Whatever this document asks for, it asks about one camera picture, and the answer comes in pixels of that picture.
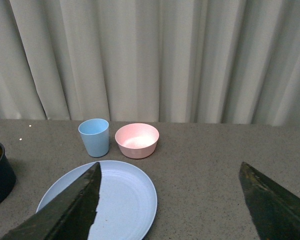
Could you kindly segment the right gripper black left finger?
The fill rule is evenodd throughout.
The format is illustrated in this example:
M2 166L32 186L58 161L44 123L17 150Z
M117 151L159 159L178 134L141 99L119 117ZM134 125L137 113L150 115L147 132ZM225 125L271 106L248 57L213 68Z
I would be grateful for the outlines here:
M101 166L93 164L52 201L3 240L86 240L97 215Z

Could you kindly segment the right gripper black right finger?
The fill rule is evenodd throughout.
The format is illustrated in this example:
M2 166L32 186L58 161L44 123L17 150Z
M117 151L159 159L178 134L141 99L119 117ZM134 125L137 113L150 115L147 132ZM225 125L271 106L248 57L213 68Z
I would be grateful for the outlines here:
M242 162L239 181L261 240L300 240L300 198Z

